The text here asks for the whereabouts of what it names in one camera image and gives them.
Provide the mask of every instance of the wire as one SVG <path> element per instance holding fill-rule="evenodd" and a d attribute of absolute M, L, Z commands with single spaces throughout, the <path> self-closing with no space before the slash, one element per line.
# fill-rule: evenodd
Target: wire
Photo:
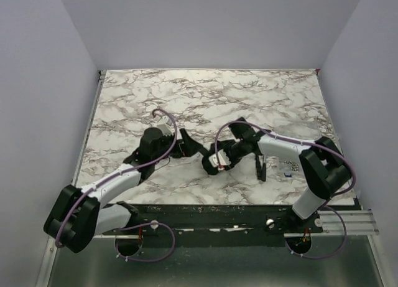
<path fill-rule="evenodd" d="M 301 140 L 299 140 L 299 139 L 292 139 L 292 138 L 288 138 L 288 137 L 285 137 L 285 136 L 279 136 L 278 134 L 270 133 L 270 132 L 266 131 L 264 128 L 261 128 L 260 126 L 255 125 L 255 124 L 250 123 L 250 122 L 247 122 L 247 121 L 239 121 L 239 120 L 230 121 L 230 122 L 224 124 L 224 125 L 218 130 L 218 132 L 217 132 L 217 134 L 216 134 L 216 138 L 215 138 L 215 145 L 214 145 L 214 148 L 215 148 L 217 163 L 218 163 L 219 167 L 222 167 L 222 165 L 221 165 L 221 163 L 220 163 L 220 157 L 219 157 L 219 155 L 218 155 L 218 146 L 217 146 L 218 136 L 220 135 L 220 133 L 222 132 L 222 130 L 223 130 L 224 128 L 226 128 L 227 126 L 229 126 L 229 125 L 231 125 L 231 124 L 235 124 L 235 123 L 250 125 L 250 126 L 252 126 L 252 127 L 254 127 L 254 128 L 257 128 L 258 130 L 262 131 L 263 133 L 267 134 L 267 135 L 270 136 L 271 138 L 279 139 L 279 140 L 281 140 L 281 141 L 285 141 L 285 142 L 289 142 L 289 143 L 294 143 L 294 144 L 300 144 L 300 145 L 302 144 L 302 145 L 306 145 L 306 146 L 312 146 L 312 147 L 316 147 L 316 148 L 319 148 L 319 149 L 322 149 L 322 150 L 324 150 L 324 151 L 326 151 L 326 152 L 331 153 L 332 155 L 334 155 L 334 156 L 340 158 L 340 159 L 344 162 L 344 164 L 346 165 L 346 167 L 348 168 L 348 170 L 350 171 L 350 173 L 351 173 L 351 175 L 352 175 L 352 180 L 351 180 L 351 184 L 349 185 L 349 187 L 347 187 L 346 189 L 344 189 L 344 190 L 342 190 L 342 191 L 340 191 L 340 192 L 334 193 L 334 194 L 332 195 L 332 197 L 335 197 L 335 196 L 337 196 L 337 195 L 345 194 L 346 192 L 349 192 L 351 189 L 354 188 L 355 183 L 356 183 L 356 173 L 355 173 L 355 171 L 354 171 L 352 165 L 351 165 L 351 164 L 347 161 L 347 159 L 346 159 L 344 156 L 342 156 L 340 153 L 337 153 L 336 151 L 334 151 L 334 150 L 332 150 L 332 149 L 329 149 L 329 148 L 327 148 L 327 147 L 325 147 L 325 146 L 322 146 L 322 145 L 319 145 L 319 144 L 316 144 L 316 143 L 307 142 L 307 141 L 301 141 Z"/>
<path fill-rule="evenodd" d="M 343 239 L 343 242 L 341 243 L 341 245 L 338 247 L 337 250 L 335 250 L 331 254 L 327 254 L 327 255 L 324 255 L 324 256 L 306 256 L 304 254 L 299 254 L 299 253 L 296 253 L 295 251 L 293 251 L 292 248 L 289 246 L 289 244 L 285 241 L 285 245 L 286 245 L 287 249 L 290 251 L 290 253 L 292 255 L 295 255 L 295 256 L 298 256 L 298 257 L 304 258 L 304 259 L 321 260 L 321 259 L 327 259 L 327 258 L 331 258 L 333 256 L 336 256 L 336 255 L 340 254 L 344 250 L 344 247 L 347 244 L 348 236 L 347 236 L 347 227 L 346 227 L 346 224 L 345 224 L 345 222 L 343 220 L 343 217 L 335 209 L 333 209 L 333 208 L 331 208 L 329 206 L 325 206 L 324 208 L 329 209 L 330 211 L 333 211 L 338 216 L 338 218 L 341 220 L 341 224 L 343 225 L 343 230 L 344 230 L 344 239 Z"/>
<path fill-rule="evenodd" d="M 136 261 L 136 262 L 153 263 L 153 262 L 162 261 L 162 260 L 166 259 L 167 257 L 169 257 L 174 252 L 174 249 L 175 249 L 175 235 L 174 235 L 174 232 L 165 223 L 155 223 L 155 224 L 159 225 L 159 226 L 162 226 L 162 227 L 165 227 L 170 232 L 170 234 L 172 236 L 172 246 L 170 247 L 170 249 L 167 251 L 167 253 L 165 255 L 163 255 L 163 256 L 161 256 L 159 258 L 155 258 L 155 259 L 140 259 L 140 258 L 134 258 L 134 257 L 131 257 L 131 256 L 123 256 L 122 254 L 120 254 L 119 248 L 118 248 L 118 244 L 115 241 L 114 246 L 115 246 L 116 252 L 118 253 L 116 258 L 120 256 L 120 257 L 126 259 L 126 261 L 130 260 L 130 261 Z M 119 230 L 121 230 L 121 231 L 133 230 L 133 229 L 142 228 L 142 227 L 151 226 L 151 225 L 154 225 L 154 223 L 142 223 L 140 225 L 136 225 L 136 226 L 128 227 L 128 228 L 122 228 L 122 229 L 119 229 Z"/>
<path fill-rule="evenodd" d="M 172 160 L 170 159 L 170 157 L 168 157 L 168 159 L 169 159 L 169 161 L 168 161 L 166 164 L 164 164 L 164 165 L 161 166 L 161 167 L 158 167 L 157 169 L 155 169 L 155 171 L 160 170 L 160 169 L 162 169 L 163 167 L 165 167 L 165 166 L 167 166 L 168 164 L 170 164 L 170 161 L 172 161 Z"/>
<path fill-rule="evenodd" d="M 171 144 L 171 146 L 169 147 L 169 149 L 163 153 L 163 155 L 159 156 L 157 159 L 154 159 L 153 161 L 147 162 L 145 164 L 141 164 L 139 166 L 136 167 L 130 167 L 128 169 L 125 169 L 119 173 L 115 173 L 112 176 L 109 176 L 107 178 L 104 178 L 102 181 L 99 181 L 99 183 L 97 183 L 97 185 L 95 185 L 94 187 L 91 187 L 90 189 L 88 189 L 84 194 L 82 194 L 77 201 L 74 203 L 74 205 L 71 207 L 71 209 L 69 210 L 69 212 L 67 213 L 67 216 L 64 218 L 58 232 L 57 232 L 57 236 L 55 237 L 55 246 L 57 248 L 62 248 L 63 245 L 60 243 L 60 238 L 62 235 L 63 230 L 65 229 L 66 224 L 68 223 L 70 217 L 72 216 L 73 212 L 75 211 L 75 209 L 79 206 L 79 204 L 82 202 L 82 200 L 88 196 L 91 192 L 97 190 L 99 187 L 103 186 L 104 184 L 108 183 L 109 181 L 113 180 L 114 178 L 117 178 L 119 176 L 124 175 L 125 173 L 129 173 L 138 169 L 141 169 L 143 167 L 147 167 L 150 166 L 152 164 L 157 163 L 158 161 L 161 161 L 163 158 L 165 158 L 167 155 L 169 155 L 169 153 L 173 150 L 173 147 L 175 146 L 175 143 L 177 142 L 177 123 L 173 117 L 172 114 L 167 113 L 165 110 L 163 110 L 162 108 L 156 108 L 152 111 L 152 116 L 155 118 L 156 117 L 156 112 L 162 112 L 163 114 L 165 114 L 166 116 L 169 117 L 169 119 L 171 120 L 171 122 L 173 123 L 174 126 L 174 139 L 173 142 Z"/>

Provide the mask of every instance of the small object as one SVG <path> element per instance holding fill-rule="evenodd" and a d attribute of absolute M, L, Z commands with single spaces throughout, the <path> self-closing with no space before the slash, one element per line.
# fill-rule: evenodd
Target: small object
<path fill-rule="evenodd" d="M 220 160 L 220 164 L 218 164 L 218 160 L 217 160 L 217 155 L 216 153 L 214 153 L 212 156 L 209 157 L 209 162 L 213 167 L 217 167 L 219 169 L 219 171 L 222 171 L 224 169 L 223 166 L 229 166 L 231 164 L 231 161 L 229 160 L 229 158 L 227 157 L 226 153 L 224 152 L 224 150 L 220 150 L 217 152 L 218 153 L 218 158 Z"/>
<path fill-rule="evenodd" d="M 322 224 L 323 224 L 323 222 L 322 222 L 321 219 L 315 219 L 313 223 L 314 223 L 315 226 L 317 226 L 318 228 L 321 228 L 321 227 L 322 227 Z"/>

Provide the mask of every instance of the black bracket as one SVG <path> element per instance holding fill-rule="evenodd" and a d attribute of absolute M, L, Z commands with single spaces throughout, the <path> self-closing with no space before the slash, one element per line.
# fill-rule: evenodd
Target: black bracket
<path fill-rule="evenodd" d="M 53 238 L 57 236 L 67 213 L 81 195 L 81 189 L 72 185 L 62 189 L 44 223 L 45 233 Z M 100 203 L 97 198 L 85 197 L 67 222 L 60 242 L 74 253 L 84 249 L 95 234 L 99 212 Z"/>

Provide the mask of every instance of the table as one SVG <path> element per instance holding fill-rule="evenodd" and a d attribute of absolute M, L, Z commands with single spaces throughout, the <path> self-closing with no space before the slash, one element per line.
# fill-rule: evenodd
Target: table
<path fill-rule="evenodd" d="M 108 70 L 93 118 L 77 186 L 115 170 L 155 125 L 154 108 L 174 114 L 209 147 L 221 125 L 241 116 L 279 134 L 338 142 L 314 70 Z M 221 139 L 231 138 L 226 130 Z M 115 198 L 136 204 L 293 204 L 306 188 L 302 174 L 287 178 L 276 158 L 267 181 L 257 180 L 254 156 L 209 176 L 201 156 L 162 161 L 150 179 Z M 352 205 L 354 193 L 331 204 Z"/>

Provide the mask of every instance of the marble tabletop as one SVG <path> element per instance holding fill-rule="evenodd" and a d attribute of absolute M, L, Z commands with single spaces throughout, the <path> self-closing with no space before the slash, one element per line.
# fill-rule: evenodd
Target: marble tabletop
<path fill-rule="evenodd" d="M 155 125 L 154 108 L 172 113 L 178 127 L 207 148 L 220 126 L 241 116 L 279 134 L 336 141 L 313 70 L 108 70 L 91 126 L 77 186 L 117 169 Z M 220 139 L 232 138 L 226 129 Z M 201 156 L 161 161 L 158 171 L 115 201 L 136 204 L 293 204 L 306 188 L 267 159 L 267 181 L 257 180 L 254 156 L 209 176 Z M 332 200 L 350 205 L 354 193 Z"/>

